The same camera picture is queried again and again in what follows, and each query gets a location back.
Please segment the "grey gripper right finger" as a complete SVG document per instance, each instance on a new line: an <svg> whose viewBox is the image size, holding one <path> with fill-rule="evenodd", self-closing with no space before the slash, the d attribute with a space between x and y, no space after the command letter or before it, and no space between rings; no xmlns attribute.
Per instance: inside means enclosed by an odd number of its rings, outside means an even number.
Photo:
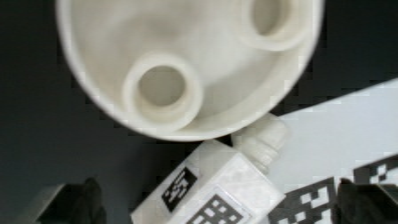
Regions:
<svg viewBox="0 0 398 224"><path fill-rule="evenodd" d="M346 178L337 186L334 224L398 224L398 186L357 184Z"/></svg>

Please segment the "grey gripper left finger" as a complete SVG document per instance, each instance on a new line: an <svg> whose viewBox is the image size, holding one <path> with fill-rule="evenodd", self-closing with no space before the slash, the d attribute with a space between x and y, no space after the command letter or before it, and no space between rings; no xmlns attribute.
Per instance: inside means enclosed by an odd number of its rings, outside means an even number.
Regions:
<svg viewBox="0 0 398 224"><path fill-rule="evenodd" d="M23 224L107 224L101 187L94 178L43 192Z"/></svg>

